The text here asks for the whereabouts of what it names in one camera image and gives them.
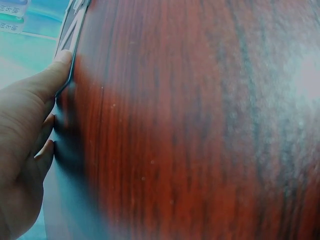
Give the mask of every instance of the finger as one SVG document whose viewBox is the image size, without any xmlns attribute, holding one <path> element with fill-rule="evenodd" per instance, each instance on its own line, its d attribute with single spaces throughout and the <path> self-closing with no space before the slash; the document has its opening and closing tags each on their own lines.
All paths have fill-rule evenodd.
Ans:
<svg viewBox="0 0 320 240">
<path fill-rule="evenodd" d="M 55 123 L 55 116 L 52 114 L 45 120 L 45 122 L 42 125 L 41 132 L 34 144 L 34 147 L 31 151 L 32 157 L 37 155 L 40 150 L 44 147 L 46 144 L 48 138 L 50 137 L 52 130 L 54 128 L 54 123 Z"/>
<path fill-rule="evenodd" d="M 44 181 L 54 159 L 54 142 L 49 140 L 44 145 L 41 153 L 34 158 L 39 169 L 41 180 Z"/>
<path fill-rule="evenodd" d="M 46 70 L 17 84 L 20 84 L 25 90 L 35 94 L 46 103 L 66 83 L 71 61 L 71 52 L 63 50 Z"/>
<path fill-rule="evenodd" d="M 47 119 L 49 114 L 52 112 L 56 104 L 56 98 L 52 97 L 49 101 L 45 104 L 45 110 L 44 110 L 44 120 Z"/>
</svg>

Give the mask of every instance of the wooden panel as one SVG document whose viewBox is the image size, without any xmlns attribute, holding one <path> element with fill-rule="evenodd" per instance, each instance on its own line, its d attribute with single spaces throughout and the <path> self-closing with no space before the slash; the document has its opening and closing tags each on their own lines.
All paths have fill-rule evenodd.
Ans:
<svg viewBox="0 0 320 240">
<path fill-rule="evenodd" d="M 58 99 L 49 239 L 320 238 L 319 14 L 93 0 Z"/>
</svg>

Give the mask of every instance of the fingernail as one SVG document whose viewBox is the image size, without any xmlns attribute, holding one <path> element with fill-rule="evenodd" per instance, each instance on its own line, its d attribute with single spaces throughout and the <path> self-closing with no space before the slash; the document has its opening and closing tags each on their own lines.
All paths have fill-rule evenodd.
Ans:
<svg viewBox="0 0 320 240">
<path fill-rule="evenodd" d="M 61 62 L 63 64 L 70 64 L 72 60 L 72 53 L 69 50 L 62 50 L 59 52 L 54 61 L 55 62 Z"/>
</svg>

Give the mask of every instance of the hand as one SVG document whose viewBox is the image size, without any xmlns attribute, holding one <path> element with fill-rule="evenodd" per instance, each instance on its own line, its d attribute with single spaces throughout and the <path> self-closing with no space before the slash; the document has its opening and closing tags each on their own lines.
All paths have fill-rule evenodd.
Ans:
<svg viewBox="0 0 320 240">
<path fill-rule="evenodd" d="M 71 59 L 69 51 L 62 51 L 42 73 L 0 90 L 1 240 L 24 234 L 41 210 L 43 181 L 54 156 L 48 138 L 55 117 L 50 113 Z"/>
</svg>

